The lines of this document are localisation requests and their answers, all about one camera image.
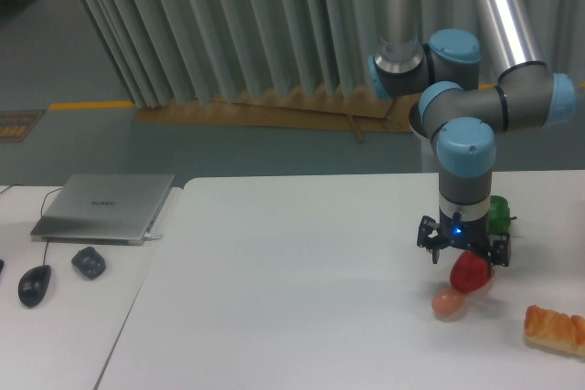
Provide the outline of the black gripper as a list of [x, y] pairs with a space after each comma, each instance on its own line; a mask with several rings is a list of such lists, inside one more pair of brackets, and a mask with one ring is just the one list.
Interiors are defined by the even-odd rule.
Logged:
[[420, 220], [417, 247], [431, 254], [437, 264], [441, 245], [472, 251], [487, 264], [486, 274], [492, 277], [495, 266], [508, 267], [511, 259], [511, 240], [507, 232], [488, 234], [488, 215], [473, 221], [454, 221], [440, 212], [440, 224], [429, 216]]

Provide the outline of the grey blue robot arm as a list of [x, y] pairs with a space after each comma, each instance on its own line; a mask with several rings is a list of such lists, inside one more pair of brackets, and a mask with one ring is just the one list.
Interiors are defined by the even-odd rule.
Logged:
[[420, 221], [417, 244], [434, 257], [468, 251], [491, 272], [511, 258], [508, 233], [489, 229], [495, 136], [569, 120], [576, 88], [549, 72], [522, 0], [474, 0], [497, 74], [486, 89], [478, 86], [476, 37], [444, 29], [421, 43], [416, 1], [375, 0], [380, 46], [368, 65], [379, 97], [420, 94], [409, 120], [436, 158], [440, 215]]

